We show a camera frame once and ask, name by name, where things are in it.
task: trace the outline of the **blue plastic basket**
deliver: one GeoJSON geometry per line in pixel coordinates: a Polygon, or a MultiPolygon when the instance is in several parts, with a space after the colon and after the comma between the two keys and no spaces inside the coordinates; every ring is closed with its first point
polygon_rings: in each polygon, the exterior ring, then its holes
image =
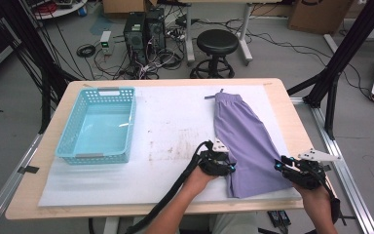
{"type": "Polygon", "coordinates": [[[127,163],[135,117],[135,89],[82,89],[56,147],[71,165],[127,163]]]}

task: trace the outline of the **black stool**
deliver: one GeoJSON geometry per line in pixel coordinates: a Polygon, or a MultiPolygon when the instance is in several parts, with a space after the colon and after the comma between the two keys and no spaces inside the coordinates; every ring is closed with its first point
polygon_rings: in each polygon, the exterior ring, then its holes
{"type": "Polygon", "coordinates": [[[197,38],[197,46],[212,58],[197,64],[196,68],[191,71],[190,78],[205,78],[200,72],[207,73],[206,78],[224,78],[219,72],[227,70],[229,71],[229,78],[235,76],[233,67],[226,60],[226,56],[232,54],[239,46],[239,39],[233,33],[220,29],[202,32],[197,38]],[[208,67],[200,68],[206,62],[208,62],[208,67]],[[224,67],[217,68],[219,62],[223,63],[224,67]]]}

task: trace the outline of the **person's arm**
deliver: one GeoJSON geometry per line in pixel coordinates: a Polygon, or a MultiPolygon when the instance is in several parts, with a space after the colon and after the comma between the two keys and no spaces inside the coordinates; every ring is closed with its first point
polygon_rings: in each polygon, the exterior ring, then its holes
{"type": "Polygon", "coordinates": [[[323,186],[309,190],[295,183],[293,187],[302,195],[303,206],[318,234],[337,234],[332,222],[330,198],[323,186]]]}
{"type": "Polygon", "coordinates": [[[197,167],[186,179],[175,197],[151,222],[145,233],[174,234],[191,201],[193,201],[214,178],[215,176],[207,175],[200,167],[197,167]]]}

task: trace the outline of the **concrete floor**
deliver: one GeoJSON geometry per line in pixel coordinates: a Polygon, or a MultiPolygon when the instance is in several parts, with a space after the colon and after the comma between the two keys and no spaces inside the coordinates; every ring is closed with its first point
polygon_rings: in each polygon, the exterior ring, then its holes
{"type": "MultiPolygon", "coordinates": [[[[74,55],[80,70],[88,77],[92,77],[88,65],[82,58],[75,56],[76,49],[83,44],[92,44],[99,39],[94,35],[94,29],[103,30],[108,25],[113,35],[122,35],[125,21],[113,19],[113,23],[100,24],[98,11],[79,18],[71,14],[56,20],[59,28],[74,55]]],[[[253,34],[269,33],[277,42],[290,42],[293,45],[315,48],[327,55],[332,55],[321,35],[288,30],[287,19],[252,19],[249,30],[253,34]]],[[[72,59],[60,39],[55,27],[55,21],[45,21],[53,42],[72,64],[72,59]]],[[[214,28],[214,25],[194,25],[193,37],[197,37],[203,30],[214,28]]],[[[340,42],[343,37],[335,35],[335,41],[340,42]]],[[[253,37],[248,44],[253,55],[253,61],[245,66],[242,53],[237,51],[228,56],[228,61],[235,68],[237,78],[276,77],[282,79],[287,88],[291,88],[323,70],[323,64],[317,57],[296,53],[291,48],[283,48],[253,37]]],[[[110,57],[104,67],[121,64],[126,49],[123,43],[116,44],[114,55],[110,57]]],[[[196,48],[196,60],[204,59],[205,55],[196,48]]],[[[325,63],[328,58],[322,57],[325,63]]],[[[366,42],[353,58],[351,64],[358,70],[361,77],[361,87],[370,89],[374,80],[374,42],[366,42]]],[[[68,66],[63,67],[72,73],[68,66]]],[[[174,71],[161,69],[160,79],[186,79],[190,74],[190,67],[183,62],[174,71]]],[[[358,89],[351,87],[348,80],[357,85],[358,77],[348,67],[347,79],[341,77],[334,119],[334,134],[341,148],[345,160],[353,174],[361,195],[374,219],[374,102],[366,99],[358,89]]],[[[304,90],[295,97],[303,97],[309,92],[304,90]]],[[[41,124],[40,94],[32,80],[21,66],[15,55],[9,56],[0,65],[0,189],[14,170],[19,159],[28,149],[29,144],[37,135],[41,124]]],[[[297,111],[310,135],[314,147],[325,150],[323,141],[318,134],[318,128],[307,106],[297,106],[297,111]]],[[[336,175],[330,175],[337,194],[343,202],[342,213],[354,216],[351,205],[345,197],[345,192],[339,184],[336,175]]],[[[311,230],[310,223],[304,211],[287,211],[292,221],[289,233],[303,233],[311,230]]],[[[259,226],[275,229],[266,213],[259,213],[259,226]]],[[[96,233],[103,230],[105,218],[94,219],[96,233]]],[[[360,233],[356,220],[347,219],[345,226],[341,220],[336,224],[339,233],[360,233]]],[[[205,225],[206,217],[189,216],[183,226],[194,228],[205,225]]],[[[10,221],[4,216],[0,218],[0,233],[86,233],[88,220],[86,218],[51,219],[10,221]]]]}

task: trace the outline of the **computer tower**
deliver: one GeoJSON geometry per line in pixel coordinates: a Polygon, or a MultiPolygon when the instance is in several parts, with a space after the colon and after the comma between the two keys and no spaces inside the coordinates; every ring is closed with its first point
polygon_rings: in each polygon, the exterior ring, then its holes
{"type": "Polygon", "coordinates": [[[147,64],[145,13],[131,12],[124,27],[124,38],[131,65],[147,64]]]}
{"type": "Polygon", "coordinates": [[[148,41],[151,41],[151,52],[157,54],[160,50],[166,48],[164,9],[150,9],[147,13],[146,21],[148,25],[148,41]]]}

